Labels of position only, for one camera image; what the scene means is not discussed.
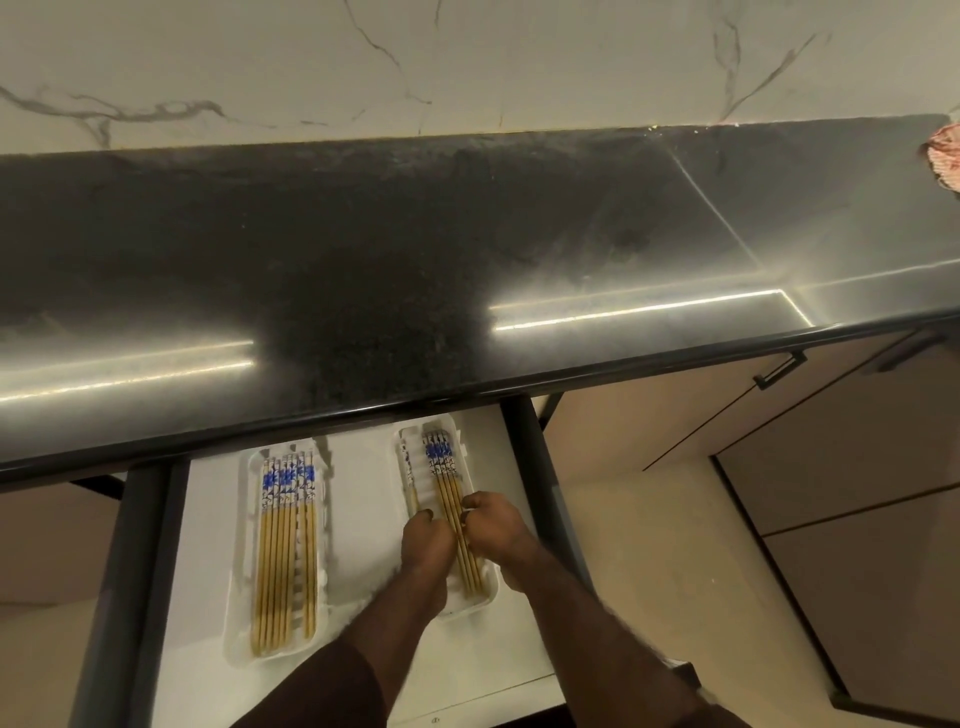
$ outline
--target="plastic tray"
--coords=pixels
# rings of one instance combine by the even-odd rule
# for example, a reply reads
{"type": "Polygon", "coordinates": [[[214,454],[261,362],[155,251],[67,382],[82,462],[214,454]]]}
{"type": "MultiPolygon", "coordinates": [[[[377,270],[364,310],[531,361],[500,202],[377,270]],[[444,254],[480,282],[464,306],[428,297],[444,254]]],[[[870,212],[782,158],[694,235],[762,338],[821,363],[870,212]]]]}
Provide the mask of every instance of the plastic tray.
{"type": "Polygon", "coordinates": [[[271,445],[268,448],[248,450],[241,455],[238,525],[224,629],[224,653],[231,665],[246,667],[256,662],[285,657],[309,649],[324,641],[328,622],[326,555],[329,552],[329,509],[326,482],[327,470],[313,440],[298,440],[292,443],[271,445]],[[275,652],[254,655],[251,647],[252,606],[259,549],[263,463],[267,458],[281,457],[297,451],[312,453],[316,472],[316,533],[314,542],[317,549],[317,629],[313,637],[307,640],[303,632],[303,592],[300,589],[304,565],[304,544],[302,539],[298,538],[295,567],[298,586],[294,594],[293,639],[275,652]]]}
{"type": "MultiPolygon", "coordinates": [[[[403,496],[407,504],[407,513],[412,516],[420,510],[429,508],[435,518],[442,518],[444,509],[437,495],[435,478],[430,471],[423,433],[442,430],[446,433],[453,449],[453,458],[460,475],[460,488],[463,496],[475,491],[467,467],[467,449],[460,438],[460,431],[450,415],[441,415],[432,420],[416,422],[402,426],[394,435],[393,448],[400,468],[400,481],[403,496]]],[[[496,566],[485,560],[477,559],[480,578],[486,587],[486,595],[467,596],[467,590],[456,561],[446,578],[446,606],[440,612],[441,618],[461,617],[487,606],[496,598],[499,591],[499,579],[496,566]]]]}

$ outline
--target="marble backsplash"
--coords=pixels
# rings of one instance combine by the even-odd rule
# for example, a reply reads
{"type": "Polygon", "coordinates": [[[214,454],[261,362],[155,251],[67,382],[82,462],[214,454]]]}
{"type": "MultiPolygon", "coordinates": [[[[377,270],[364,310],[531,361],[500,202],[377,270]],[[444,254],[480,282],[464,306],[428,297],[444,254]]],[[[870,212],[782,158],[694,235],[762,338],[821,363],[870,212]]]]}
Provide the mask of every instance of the marble backsplash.
{"type": "Polygon", "coordinates": [[[954,0],[35,0],[0,154],[960,111],[954,0]]]}

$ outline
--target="person's right arm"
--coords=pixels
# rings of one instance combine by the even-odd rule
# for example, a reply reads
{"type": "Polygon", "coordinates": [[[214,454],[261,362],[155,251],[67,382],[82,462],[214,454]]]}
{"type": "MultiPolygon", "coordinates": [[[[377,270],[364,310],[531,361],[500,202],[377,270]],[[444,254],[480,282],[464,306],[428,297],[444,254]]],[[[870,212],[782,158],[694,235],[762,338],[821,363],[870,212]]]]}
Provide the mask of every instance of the person's right arm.
{"type": "Polygon", "coordinates": [[[530,600],[567,706],[582,728],[744,726],[710,708],[648,647],[604,609],[537,540],[497,493],[464,498],[470,548],[499,564],[530,600]]]}

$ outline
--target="person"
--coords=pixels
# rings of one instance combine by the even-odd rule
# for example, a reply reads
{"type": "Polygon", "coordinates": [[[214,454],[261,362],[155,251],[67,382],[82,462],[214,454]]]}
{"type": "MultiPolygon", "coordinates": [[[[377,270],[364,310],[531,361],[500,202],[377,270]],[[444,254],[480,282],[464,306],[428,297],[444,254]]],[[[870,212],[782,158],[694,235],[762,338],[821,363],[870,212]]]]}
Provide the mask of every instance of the person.
{"type": "MultiPolygon", "coordinates": [[[[499,564],[530,601],[567,707],[581,728],[745,728],[673,674],[540,543],[497,493],[463,499],[470,549],[499,564]]],[[[456,554],[449,523],[420,511],[403,529],[400,568],[367,608],[234,728],[384,726],[420,635],[446,603],[456,554]]]]}

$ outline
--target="sleeve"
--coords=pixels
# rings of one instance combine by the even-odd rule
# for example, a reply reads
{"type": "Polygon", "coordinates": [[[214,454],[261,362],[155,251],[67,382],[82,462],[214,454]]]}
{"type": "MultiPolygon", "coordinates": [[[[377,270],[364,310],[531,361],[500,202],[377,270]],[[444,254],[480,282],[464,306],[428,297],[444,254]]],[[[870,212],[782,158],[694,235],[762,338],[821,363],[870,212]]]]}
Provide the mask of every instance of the sleeve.
{"type": "Polygon", "coordinates": [[[233,728],[383,728],[387,716],[373,669],[335,640],[312,655],[233,728]]]}
{"type": "Polygon", "coordinates": [[[702,711],[686,717],[673,728],[750,728],[730,711],[719,705],[708,705],[702,711]]]}

